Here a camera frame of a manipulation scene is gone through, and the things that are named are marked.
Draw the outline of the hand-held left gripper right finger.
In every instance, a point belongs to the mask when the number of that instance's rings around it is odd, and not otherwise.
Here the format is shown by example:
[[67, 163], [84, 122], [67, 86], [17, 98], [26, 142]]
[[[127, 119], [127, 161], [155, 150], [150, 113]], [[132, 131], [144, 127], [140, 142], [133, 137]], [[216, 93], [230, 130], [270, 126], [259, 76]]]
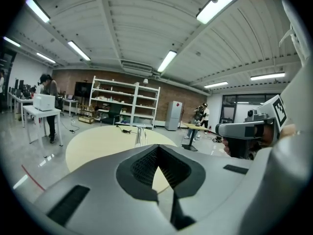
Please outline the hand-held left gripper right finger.
[[240, 201], [237, 190], [249, 161], [160, 145], [158, 166], [173, 190], [171, 218], [159, 214], [158, 230], [240, 230], [249, 200]]

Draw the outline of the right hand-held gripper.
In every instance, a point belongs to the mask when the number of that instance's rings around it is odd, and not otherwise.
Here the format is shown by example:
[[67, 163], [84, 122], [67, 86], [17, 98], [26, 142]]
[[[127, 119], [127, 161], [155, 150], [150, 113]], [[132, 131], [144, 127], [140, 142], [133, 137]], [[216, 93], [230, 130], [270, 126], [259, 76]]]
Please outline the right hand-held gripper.
[[227, 141], [231, 157], [253, 160], [259, 150], [279, 140], [286, 121], [283, 101], [276, 95], [256, 109], [249, 110], [244, 122], [220, 123], [215, 131]]

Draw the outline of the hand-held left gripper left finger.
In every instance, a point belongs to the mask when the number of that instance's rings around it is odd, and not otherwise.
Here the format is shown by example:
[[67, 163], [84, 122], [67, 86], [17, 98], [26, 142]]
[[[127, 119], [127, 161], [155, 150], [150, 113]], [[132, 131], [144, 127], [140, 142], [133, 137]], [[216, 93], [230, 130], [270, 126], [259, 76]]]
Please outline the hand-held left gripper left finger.
[[56, 234], [171, 235], [152, 189], [157, 144], [94, 159], [35, 201]]

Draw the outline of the person's right hand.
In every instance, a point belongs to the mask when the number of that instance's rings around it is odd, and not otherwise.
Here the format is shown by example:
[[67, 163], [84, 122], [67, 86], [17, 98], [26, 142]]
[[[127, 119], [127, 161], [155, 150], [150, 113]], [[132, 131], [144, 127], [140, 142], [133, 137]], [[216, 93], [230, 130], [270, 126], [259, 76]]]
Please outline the person's right hand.
[[282, 128], [279, 139], [281, 140], [285, 137], [293, 136], [296, 134], [296, 132], [297, 130], [294, 124], [286, 125], [284, 128]]

